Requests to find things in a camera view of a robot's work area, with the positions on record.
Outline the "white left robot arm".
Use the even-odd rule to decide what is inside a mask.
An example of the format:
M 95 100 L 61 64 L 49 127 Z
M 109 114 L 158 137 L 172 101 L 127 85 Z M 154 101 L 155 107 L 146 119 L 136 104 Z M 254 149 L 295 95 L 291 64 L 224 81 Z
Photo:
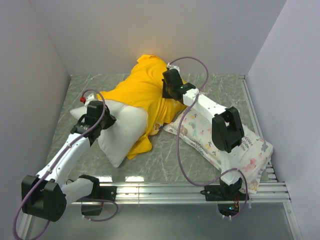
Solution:
M 21 183 L 21 210 L 50 222 L 59 220 L 72 203 L 88 199 L 101 201 L 100 181 L 97 177 L 81 175 L 67 184 L 67 177 L 79 158 L 99 138 L 103 130 L 116 118 L 103 101 L 93 100 L 55 157 L 35 176 L 27 175 Z

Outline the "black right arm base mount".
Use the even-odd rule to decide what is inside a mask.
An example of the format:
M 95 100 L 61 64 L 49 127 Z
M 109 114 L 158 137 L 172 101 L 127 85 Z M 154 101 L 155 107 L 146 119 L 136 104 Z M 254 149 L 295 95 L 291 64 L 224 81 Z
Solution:
M 236 217 L 240 212 L 240 201 L 246 203 L 249 200 L 247 193 L 240 192 L 241 184 L 231 185 L 207 185 L 200 194 L 205 197 L 207 202 L 217 202 L 217 208 L 223 218 L 228 217 L 230 220 Z

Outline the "yellow cartoon print pillowcase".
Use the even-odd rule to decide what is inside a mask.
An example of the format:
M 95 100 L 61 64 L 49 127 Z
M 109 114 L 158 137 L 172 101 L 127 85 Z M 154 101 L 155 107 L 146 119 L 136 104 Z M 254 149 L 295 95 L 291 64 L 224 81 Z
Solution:
M 105 100 L 112 100 L 147 112 L 147 127 L 126 155 L 133 159 L 136 155 L 152 149 L 149 136 L 156 135 L 163 124 L 173 121 L 176 114 L 186 106 L 174 99 L 163 98 L 163 72 L 167 64 L 156 55 L 143 54 L 137 59 L 130 75 L 110 91 L 101 91 Z

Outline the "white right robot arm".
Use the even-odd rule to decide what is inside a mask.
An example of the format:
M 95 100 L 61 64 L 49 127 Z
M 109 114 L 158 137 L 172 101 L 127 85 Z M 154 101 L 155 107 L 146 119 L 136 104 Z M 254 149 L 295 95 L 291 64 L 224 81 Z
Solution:
M 239 111 L 235 107 L 227 108 L 216 103 L 191 83 L 183 83 L 178 67 L 168 67 L 163 73 L 163 91 L 165 98 L 177 100 L 187 106 L 177 127 L 177 141 L 180 141 L 182 123 L 187 113 L 195 110 L 205 120 L 211 121 L 211 144 L 222 153 L 221 175 L 223 184 L 220 194 L 226 200 L 233 199 L 241 188 L 245 177 L 239 170 L 239 152 L 245 136 Z

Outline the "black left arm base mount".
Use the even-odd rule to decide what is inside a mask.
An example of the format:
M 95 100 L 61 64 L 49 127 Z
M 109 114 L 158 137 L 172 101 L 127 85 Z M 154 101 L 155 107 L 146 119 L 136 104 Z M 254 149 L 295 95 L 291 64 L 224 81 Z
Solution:
M 82 202 L 98 202 L 98 204 L 85 204 L 81 205 L 81 214 L 89 220 L 91 216 L 99 216 L 102 213 L 104 203 L 115 204 L 116 211 L 115 213 L 108 217 L 105 220 L 109 220 L 113 218 L 119 210 L 118 205 L 115 203 L 116 195 L 117 195 L 117 187 L 112 186 L 101 186 L 100 180 L 97 177 L 90 175 L 81 175 L 80 179 L 86 179 L 93 183 L 92 191 L 89 195 L 82 197 L 80 200 Z

